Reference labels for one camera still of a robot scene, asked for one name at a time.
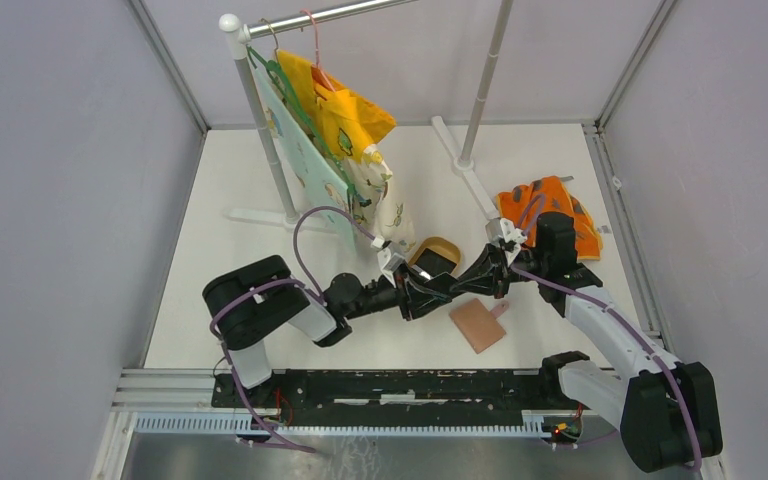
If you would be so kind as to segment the yellow oval tray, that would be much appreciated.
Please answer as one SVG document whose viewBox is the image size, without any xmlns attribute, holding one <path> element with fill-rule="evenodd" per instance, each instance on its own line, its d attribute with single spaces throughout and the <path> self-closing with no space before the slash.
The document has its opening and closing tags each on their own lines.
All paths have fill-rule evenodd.
<svg viewBox="0 0 768 480">
<path fill-rule="evenodd" d="M 440 275 L 453 274 L 461 260 L 462 254 L 457 245 L 443 237 L 432 236 L 420 244 L 408 265 L 415 273 L 413 266 L 418 265 L 425 269 L 437 269 Z"/>
</svg>

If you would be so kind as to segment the white black-striped credit card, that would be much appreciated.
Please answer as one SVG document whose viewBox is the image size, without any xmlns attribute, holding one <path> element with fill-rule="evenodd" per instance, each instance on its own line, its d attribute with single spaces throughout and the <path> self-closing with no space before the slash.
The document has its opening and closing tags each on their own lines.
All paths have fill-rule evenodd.
<svg viewBox="0 0 768 480">
<path fill-rule="evenodd" d="M 413 268 L 425 280 L 432 280 L 440 275 L 437 269 L 425 269 L 418 265 L 414 265 Z"/>
</svg>

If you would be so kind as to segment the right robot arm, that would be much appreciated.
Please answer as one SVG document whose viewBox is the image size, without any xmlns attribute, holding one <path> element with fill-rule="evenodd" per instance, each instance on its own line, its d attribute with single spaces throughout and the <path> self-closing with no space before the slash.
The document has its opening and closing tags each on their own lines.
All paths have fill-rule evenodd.
<svg viewBox="0 0 768 480">
<path fill-rule="evenodd" d="M 535 242 L 505 218 L 486 225 L 481 256 L 453 291 L 503 297 L 511 284 L 533 281 L 541 298 L 598 349 L 607 373 L 580 352 L 547 357 L 540 400 L 562 408 L 574 400 L 618 432 L 632 462 L 652 473 L 672 466 L 698 471 L 723 451 L 712 373 L 686 363 L 627 320 L 601 279 L 578 259 L 572 217 L 539 215 Z"/>
</svg>

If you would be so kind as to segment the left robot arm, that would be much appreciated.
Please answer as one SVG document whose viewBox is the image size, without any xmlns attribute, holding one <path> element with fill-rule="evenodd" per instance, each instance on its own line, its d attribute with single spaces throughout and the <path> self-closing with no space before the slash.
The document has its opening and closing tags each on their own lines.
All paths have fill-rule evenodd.
<svg viewBox="0 0 768 480">
<path fill-rule="evenodd" d="M 381 275 L 366 284 L 352 273 L 339 274 L 317 295 L 291 274 L 283 257 L 272 255 L 213 279 L 202 298 L 211 316 L 209 330 L 236 377 L 235 392 L 257 408 L 274 394 L 265 339 L 283 325 L 325 348 L 352 332 L 351 319 L 395 309 L 411 321 L 460 294 L 452 275 L 427 279 L 402 264 L 391 277 Z"/>
</svg>

